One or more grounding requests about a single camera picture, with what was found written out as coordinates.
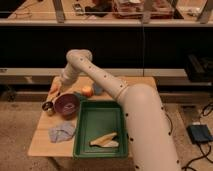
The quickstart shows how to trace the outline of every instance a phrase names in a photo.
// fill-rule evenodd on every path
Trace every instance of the red bowl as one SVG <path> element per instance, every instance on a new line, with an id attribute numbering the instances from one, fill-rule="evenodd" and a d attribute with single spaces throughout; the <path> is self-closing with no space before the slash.
<path id="1" fill-rule="evenodd" d="M 55 103 L 55 112 L 61 114 L 64 118 L 70 119 L 79 109 L 80 101 L 74 94 L 63 94 L 59 96 Z"/>

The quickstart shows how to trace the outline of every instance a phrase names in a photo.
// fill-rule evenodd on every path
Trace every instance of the crumpled cloth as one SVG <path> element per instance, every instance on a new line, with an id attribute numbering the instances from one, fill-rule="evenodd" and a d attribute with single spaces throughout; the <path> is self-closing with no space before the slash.
<path id="1" fill-rule="evenodd" d="M 49 129 L 49 137 L 52 143 L 70 140 L 74 134 L 75 127 L 69 121 Z"/>

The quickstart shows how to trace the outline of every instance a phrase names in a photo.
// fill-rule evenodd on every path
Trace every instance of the glass panel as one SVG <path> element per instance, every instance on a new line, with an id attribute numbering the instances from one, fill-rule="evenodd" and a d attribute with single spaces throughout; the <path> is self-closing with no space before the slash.
<path id="1" fill-rule="evenodd" d="M 145 9 L 149 6 L 146 2 L 152 1 L 150 9 Z M 129 19 L 138 21 L 145 11 L 150 12 L 152 19 L 195 21 L 205 3 L 206 0 L 1 0 L 0 21 L 66 23 L 77 20 L 119 22 L 126 19 L 129 22 Z M 177 10 L 171 4 L 177 4 Z"/>

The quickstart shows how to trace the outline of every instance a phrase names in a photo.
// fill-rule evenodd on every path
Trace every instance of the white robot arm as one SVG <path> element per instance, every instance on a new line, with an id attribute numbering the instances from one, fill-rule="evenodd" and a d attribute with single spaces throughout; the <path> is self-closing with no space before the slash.
<path id="1" fill-rule="evenodd" d="M 135 170 L 181 171 L 158 92 L 146 84 L 129 86 L 92 64 L 91 60 L 88 50 L 70 50 L 61 74 L 62 87 L 72 85 L 83 71 L 122 106 Z"/>

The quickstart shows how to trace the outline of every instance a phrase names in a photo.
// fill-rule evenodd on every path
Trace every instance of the green tray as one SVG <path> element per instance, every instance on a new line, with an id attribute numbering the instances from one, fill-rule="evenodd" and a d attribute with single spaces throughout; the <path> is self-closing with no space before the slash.
<path id="1" fill-rule="evenodd" d="M 118 147 L 90 146 L 89 142 L 117 132 Z M 126 157 L 127 133 L 121 107 L 115 101 L 83 101 L 80 105 L 73 156 L 75 158 Z"/>

